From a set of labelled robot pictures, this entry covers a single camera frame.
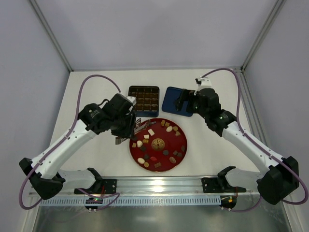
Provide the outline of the metal serving tongs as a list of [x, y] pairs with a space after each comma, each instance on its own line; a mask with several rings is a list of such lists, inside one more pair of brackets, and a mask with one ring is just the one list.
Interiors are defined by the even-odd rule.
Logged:
[[[150, 125], [151, 125], [150, 119], [142, 121], [141, 118], [138, 118], [136, 120], [135, 127], [134, 127], [134, 136], [137, 133], [141, 132], [142, 130], [145, 130], [146, 128], [148, 128]], [[116, 137], [115, 144], [120, 145], [122, 142], [124, 142], [126, 140], [128, 140], [128, 138]]]

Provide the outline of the white rectangular chocolate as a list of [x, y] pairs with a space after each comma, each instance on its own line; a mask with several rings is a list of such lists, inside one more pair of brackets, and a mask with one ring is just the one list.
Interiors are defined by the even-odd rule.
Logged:
[[148, 130], [148, 133], [151, 135], [151, 136], [153, 136], [155, 133], [154, 133], [154, 131], [152, 130], [152, 129], [149, 129]]

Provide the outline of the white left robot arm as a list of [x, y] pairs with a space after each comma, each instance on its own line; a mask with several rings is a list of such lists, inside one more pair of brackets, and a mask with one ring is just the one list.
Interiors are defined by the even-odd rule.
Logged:
[[101, 104], [88, 104], [75, 115], [72, 126], [53, 145], [33, 159], [24, 158], [19, 166], [35, 191], [43, 200], [65, 189], [79, 193], [98, 194], [104, 180], [93, 168], [84, 171], [64, 171], [61, 166], [85, 143], [102, 132], [111, 131], [116, 144], [132, 139], [138, 132], [155, 125], [150, 120], [136, 123], [133, 106], [135, 97], [115, 94]]

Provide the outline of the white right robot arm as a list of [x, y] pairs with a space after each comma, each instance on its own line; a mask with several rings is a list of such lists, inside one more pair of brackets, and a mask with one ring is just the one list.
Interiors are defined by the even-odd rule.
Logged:
[[187, 111], [199, 114], [208, 128], [223, 137], [254, 163], [260, 172], [257, 190], [268, 203], [275, 205], [300, 185], [298, 162], [271, 151], [241, 127], [231, 112], [221, 108], [219, 96], [212, 88], [188, 92]]

